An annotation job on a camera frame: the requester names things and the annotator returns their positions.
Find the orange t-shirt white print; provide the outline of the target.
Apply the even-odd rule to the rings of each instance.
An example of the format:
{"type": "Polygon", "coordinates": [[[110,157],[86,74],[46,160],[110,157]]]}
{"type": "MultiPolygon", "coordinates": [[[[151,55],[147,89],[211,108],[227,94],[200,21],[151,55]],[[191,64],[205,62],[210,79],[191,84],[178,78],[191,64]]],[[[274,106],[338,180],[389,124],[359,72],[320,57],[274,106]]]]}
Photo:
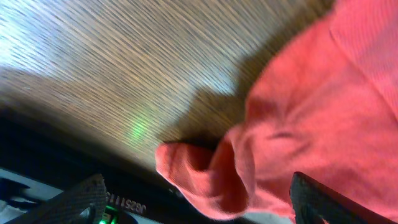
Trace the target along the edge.
{"type": "Polygon", "coordinates": [[[274,57],[215,151],[161,144],[157,172],[202,214],[294,217],[294,172],[397,220],[397,2],[337,1],[274,57]]]}

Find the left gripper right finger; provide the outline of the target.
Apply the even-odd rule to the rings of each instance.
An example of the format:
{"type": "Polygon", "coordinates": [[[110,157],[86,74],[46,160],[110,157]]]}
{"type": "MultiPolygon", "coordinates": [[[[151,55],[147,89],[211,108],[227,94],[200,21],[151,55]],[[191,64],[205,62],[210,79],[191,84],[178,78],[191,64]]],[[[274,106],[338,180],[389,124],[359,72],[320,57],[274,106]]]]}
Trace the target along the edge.
{"type": "Polygon", "coordinates": [[[302,172],[295,172],[290,199],[296,224],[397,224],[302,172]]]}

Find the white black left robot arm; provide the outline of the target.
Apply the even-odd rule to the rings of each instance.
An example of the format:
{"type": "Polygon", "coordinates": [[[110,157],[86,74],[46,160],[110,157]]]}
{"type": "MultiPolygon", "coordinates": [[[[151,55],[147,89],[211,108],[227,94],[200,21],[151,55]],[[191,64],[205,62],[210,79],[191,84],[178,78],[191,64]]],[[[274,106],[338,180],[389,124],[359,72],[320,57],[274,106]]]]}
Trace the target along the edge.
{"type": "Polygon", "coordinates": [[[383,110],[331,125],[316,118],[250,119],[227,132],[215,149],[167,141],[155,169],[171,190],[149,183],[149,173],[105,154],[50,116],[1,109],[1,169],[41,183],[20,204],[29,223],[61,223],[94,202],[96,222],[106,207],[162,223],[234,223],[245,213],[273,213],[304,223],[354,223],[351,200],[397,221],[397,126],[383,110]]]}

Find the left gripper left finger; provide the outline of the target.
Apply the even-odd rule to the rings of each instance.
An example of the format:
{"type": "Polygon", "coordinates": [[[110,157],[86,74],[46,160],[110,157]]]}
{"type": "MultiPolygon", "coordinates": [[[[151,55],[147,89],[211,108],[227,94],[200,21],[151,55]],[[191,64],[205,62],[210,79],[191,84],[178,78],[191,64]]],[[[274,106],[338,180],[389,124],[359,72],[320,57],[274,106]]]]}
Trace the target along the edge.
{"type": "Polygon", "coordinates": [[[95,174],[7,224],[99,223],[106,209],[106,186],[95,174]]]}

